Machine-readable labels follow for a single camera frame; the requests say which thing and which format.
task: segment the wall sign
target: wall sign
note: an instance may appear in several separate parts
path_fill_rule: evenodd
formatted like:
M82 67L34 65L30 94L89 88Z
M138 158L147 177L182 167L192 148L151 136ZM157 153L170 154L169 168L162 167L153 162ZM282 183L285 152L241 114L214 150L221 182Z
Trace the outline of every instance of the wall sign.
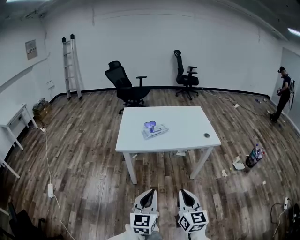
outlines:
M36 41L32 40L25 43L27 60L33 59L38 56Z

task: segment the black office chair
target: black office chair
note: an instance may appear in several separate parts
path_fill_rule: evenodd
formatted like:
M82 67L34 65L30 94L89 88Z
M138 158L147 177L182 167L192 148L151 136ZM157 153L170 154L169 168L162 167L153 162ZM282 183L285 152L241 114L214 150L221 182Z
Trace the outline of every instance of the black office chair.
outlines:
M140 79L140 86L133 87L119 61L110 62L108 65L109 70L105 71L105 75L117 88L117 97L124 101L126 107L144 107L143 98L150 92L150 88L142 87L142 79L147 76L136 77Z
M35 227L27 212L22 210L18 214L15 212L15 208L13 204L10 202L8 204L9 211L11 214L12 219L9 221L9 225L11 231L13 232L14 236L9 234L5 231L0 231L0 233L7 235L11 239L15 240L55 240L55 239L64 239L62 235L58 235L56 237L48 238L44 234L42 230L42 222L45 222L45 219L41 218L38 220L38 227Z
M192 76L193 74L198 74L197 72L193 72L193 66L188 66L190 70L188 71L188 75L182 75L184 70L183 70L183 65L182 65L182 59L181 59L181 51L175 50L174 54L177 58L177 63L178 63L178 74L176 77L176 82L178 84L184 85L185 87L180 89L177 93L176 96L178 97L179 93L186 92L189 100L192 100L191 95L189 94L190 92L196 93L197 96L199 95L198 92L193 90L192 86L197 86L199 84L199 80L197 77Z

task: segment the wooden floor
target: wooden floor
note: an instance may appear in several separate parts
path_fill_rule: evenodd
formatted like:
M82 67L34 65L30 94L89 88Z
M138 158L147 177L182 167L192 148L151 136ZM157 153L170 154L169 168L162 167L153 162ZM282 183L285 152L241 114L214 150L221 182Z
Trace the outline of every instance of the wooden floor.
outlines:
M212 240L273 239L276 224L270 222L271 206L282 203L286 196L293 203L300 200L299 136L282 117L272 124L267 116L255 116L241 107L233 108L229 101L199 93L189 101L186 96L175 97L174 90L152 90L146 104L201 106L222 145L213 150L195 180L189 175L200 157L198 150L189 151L186 157L174 152L139 154L137 185L131 183L123 156L115 152L122 107L116 92L84 94L81 101L75 96L70 101L66 96L54 101L51 115L44 120L48 157L62 221L76 240L105 240L125 231L135 197L150 188L158 193L158 226L165 240L178 239L175 216L181 188L198 196L207 210L206 235ZM234 99L259 114L274 110L262 97L210 93ZM21 177L17 180L8 170L0 170L0 206L7 209L7 202L13 201L17 212L27 210L35 225L39 218L46 218L48 236L62 233L70 239L59 222L55 199L47 196L45 140L42 131L30 129L21 138L24 151L13 149L7 162ZM234 170L234 158L240 156L244 161L256 143L266 149L262 161L250 171ZM222 177L223 169L227 177ZM274 220L281 211L281 206L275 207ZM284 218L274 239L284 235ZM0 226L10 231L8 221L0 214Z

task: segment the table leg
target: table leg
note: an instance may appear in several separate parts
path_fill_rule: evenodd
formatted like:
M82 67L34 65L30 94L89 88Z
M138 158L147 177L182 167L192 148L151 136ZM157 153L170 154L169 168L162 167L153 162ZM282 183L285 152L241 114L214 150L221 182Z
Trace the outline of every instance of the table leg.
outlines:
M22 149L22 151L24 150L24 148L22 147L22 145L19 143L18 139L15 137L15 135L13 134L13 132L10 130L9 126L6 127L8 132L10 133L10 135L13 137L14 141L17 143L17 145Z
M33 125L35 126L36 129L38 129L37 123L34 121L33 117L29 114L29 111L28 111L27 107L25 107L25 109L26 109L28 115L30 116Z
M9 169L9 171L11 171L13 173L14 176L16 176L17 178L20 178L20 176L7 164L7 162L3 161L2 159L0 159L1 163L7 167Z
M200 172L201 168L203 167L205 161L207 160L208 156L210 155L211 151L213 150L213 147L210 147L206 150L206 152L201 156L200 160L196 163L195 166L193 166L193 172L189 176L190 179L194 179L196 175Z
M26 125L26 127L29 128L29 126L28 126L28 124L27 124L27 122L26 122L26 120L25 120L25 118L24 118L23 113L21 113L21 118L22 118L22 120L23 120L23 123Z
M132 160L131 160L130 153L123 152L123 155L124 155L124 158L125 158L125 162L126 162L126 165L127 165L127 168L128 168L128 172L129 172L131 181L132 181L133 184L137 184L135 172L134 172L133 166L132 166Z
M0 212L3 212L4 214L8 215L9 216L9 213L4 211L2 208L0 208Z

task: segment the black pants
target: black pants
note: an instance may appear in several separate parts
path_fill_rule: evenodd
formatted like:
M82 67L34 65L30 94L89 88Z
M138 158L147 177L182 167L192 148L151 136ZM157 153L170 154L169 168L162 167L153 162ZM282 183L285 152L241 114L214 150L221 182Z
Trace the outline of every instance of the black pants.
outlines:
M290 92L288 91L288 93L284 93L281 95L278 106L277 106L277 110L276 113L273 116L273 120L277 121L278 118L280 117L280 114L282 112L282 110L284 109L286 103L290 100Z

